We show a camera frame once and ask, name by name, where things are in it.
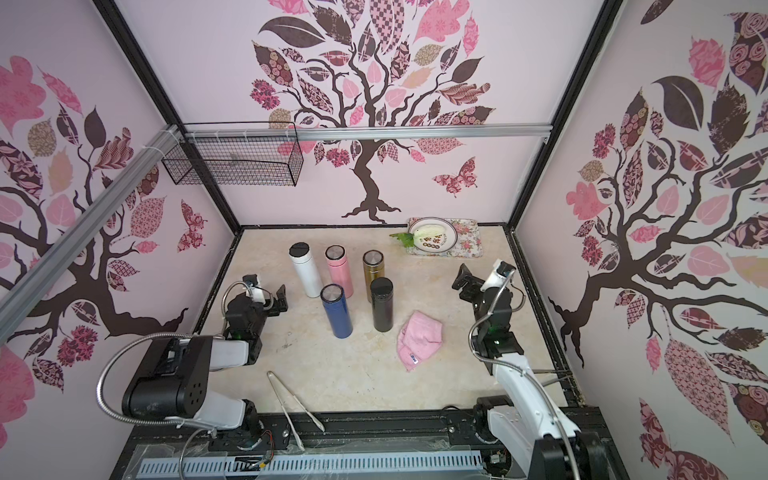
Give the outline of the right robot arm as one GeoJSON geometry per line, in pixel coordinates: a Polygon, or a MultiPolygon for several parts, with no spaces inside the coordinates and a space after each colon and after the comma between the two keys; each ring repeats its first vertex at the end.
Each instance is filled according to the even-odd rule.
{"type": "Polygon", "coordinates": [[[516,272],[497,260],[482,279],[461,264],[452,282],[473,309],[469,351],[507,396],[480,407],[478,429],[502,443],[526,479],[608,479],[610,463],[599,435],[581,430],[553,401],[512,331],[512,317],[526,303],[513,285],[516,272]]]}

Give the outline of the pink towel cloth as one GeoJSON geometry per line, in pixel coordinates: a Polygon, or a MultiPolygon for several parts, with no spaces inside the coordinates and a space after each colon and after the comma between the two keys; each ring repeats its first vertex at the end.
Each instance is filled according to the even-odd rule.
{"type": "Polygon", "coordinates": [[[410,372],[434,356],[443,345],[443,323],[414,311],[397,337],[397,355],[410,372]]]}

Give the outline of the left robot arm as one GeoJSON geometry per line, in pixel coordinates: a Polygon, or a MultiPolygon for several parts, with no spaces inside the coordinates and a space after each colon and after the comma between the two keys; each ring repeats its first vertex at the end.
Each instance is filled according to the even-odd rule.
{"type": "Polygon", "coordinates": [[[189,339],[154,338],[130,381],[121,413],[133,420],[189,421],[197,428],[233,431],[242,449],[258,446],[265,427],[247,399],[233,399],[209,387],[212,372],[256,363],[262,331],[270,317],[288,310],[286,287],[264,290],[246,275],[245,291],[223,301],[222,332],[189,339]]]}

